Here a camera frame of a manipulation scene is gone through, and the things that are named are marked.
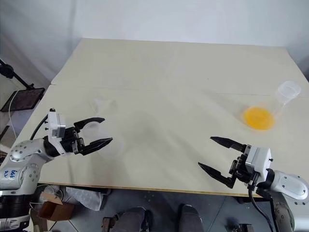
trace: cardboard box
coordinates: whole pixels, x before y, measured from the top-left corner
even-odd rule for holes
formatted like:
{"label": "cardboard box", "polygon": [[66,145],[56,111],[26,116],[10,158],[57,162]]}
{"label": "cardboard box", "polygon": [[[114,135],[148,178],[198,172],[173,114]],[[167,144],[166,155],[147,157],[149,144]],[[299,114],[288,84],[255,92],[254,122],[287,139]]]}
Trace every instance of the cardboard box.
{"label": "cardboard box", "polygon": [[43,204],[43,207],[38,212],[38,217],[50,221],[65,221],[71,218],[74,209],[73,204],[63,203],[57,196],[43,193],[48,201]]}

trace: yellow liquid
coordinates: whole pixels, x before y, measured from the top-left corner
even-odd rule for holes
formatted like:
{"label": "yellow liquid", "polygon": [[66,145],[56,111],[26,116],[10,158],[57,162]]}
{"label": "yellow liquid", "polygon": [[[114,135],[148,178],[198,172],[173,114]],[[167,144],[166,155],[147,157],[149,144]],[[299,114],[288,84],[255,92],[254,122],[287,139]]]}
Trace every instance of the yellow liquid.
{"label": "yellow liquid", "polygon": [[260,107],[251,107],[245,110],[244,119],[246,123],[258,130],[268,130],[275,124],[275,118],[270,111]]}

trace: white cable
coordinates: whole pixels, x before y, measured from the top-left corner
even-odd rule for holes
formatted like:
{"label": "white cable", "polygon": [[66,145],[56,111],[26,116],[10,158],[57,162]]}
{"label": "white cable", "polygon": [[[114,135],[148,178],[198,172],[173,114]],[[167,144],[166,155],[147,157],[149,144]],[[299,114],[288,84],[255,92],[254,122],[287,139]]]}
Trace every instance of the white cable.
{"label": "white cable", "polygon": [[16,93],[15,93],[14,96],[12,97],[12,100],[11,100],[10,105],[9,105],[9,119],[10,119],[10,122],[11,122],[11,126],[12,126],[12,128],[13,128],[13,132],[14,132],[14,135],[15,135],[15,139],[17,139],[17,136],[16,136],[16,133],[15,133],[15,129],[14,129],[12,120],[11,120],[11,113],[10,113],[10,110],[11,110],[12,101],[14,100],[14,98],[15,98],[15,96],[16,96],[16,94],[17,94],[18,92],[19,92],[19,90],[16,91]]}
{"label": "white cable", "polygon": [[60,198],[60,200],[62,201],[62,200],[63,200],[63,192],[62,192],[62,190],[61,190],[61,189],[59,189],[58,191],[60,191],[60,192],[61,192],[61,198]]}
{"label": "white cable", "polygon": [[50,188],[52,189],[52,191],[53,191],[53,194],[55,194],[54,188],[51,187],[50,185],[48,185],[48,184],[38,185],[37,188],[38,188],[38,187],[41,187],[41,186],[48,186],[48,187],[50,187]]}
{"label": "white cable", "polygon": [[31,205],[31,203],[29,203],[29,205],[30,205],[31,209],[33,209],[34,211],[38,212],[38,211]]}

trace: table edge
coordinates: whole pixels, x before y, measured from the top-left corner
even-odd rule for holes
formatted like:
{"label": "table edge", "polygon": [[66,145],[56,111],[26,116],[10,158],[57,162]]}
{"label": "table edge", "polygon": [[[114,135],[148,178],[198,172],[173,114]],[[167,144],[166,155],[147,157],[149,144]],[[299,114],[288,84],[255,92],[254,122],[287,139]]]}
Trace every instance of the table edge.
{"label": "table edge", "polygon": [[[196,194],[208,194],[208,195],[223,195],[232,197],[249,197],[245,193],[228,193],[228,192],[211,192],[211,191],[195,191],[195,190],[178,190],[178,189],[166,189],[166,188],[139,188],[139,187],[121,187],[121,186],[101,186],[101,185],[79,185],[70,183],[56,183],[56,182],[39,182],[40,184],[48,185],[66,185],[66,186],[77,186],[87,188],[103,188],[103,189],[133,189],[133,190],[148,190],[148,191],[162,191],[162,192],[182,192],[182,193],[196,193]],[[254,194],[254,197],[261,198],[261,196]]]}

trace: black stand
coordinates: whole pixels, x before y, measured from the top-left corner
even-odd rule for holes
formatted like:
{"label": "black stand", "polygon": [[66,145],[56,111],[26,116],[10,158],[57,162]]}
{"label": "black stand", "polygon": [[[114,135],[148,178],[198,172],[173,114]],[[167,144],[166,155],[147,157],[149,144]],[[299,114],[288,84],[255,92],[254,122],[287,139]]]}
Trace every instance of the black stand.
{"label": "black stand", "polygon": [[26,89],[34,89],[33,84],[28,85],[23,79],[21,79],[20,76],[18,76],[11,65],[8,65],[3,62],[3,60],[0,59],[0,73],[9,78],[12,79],[15,77]]}

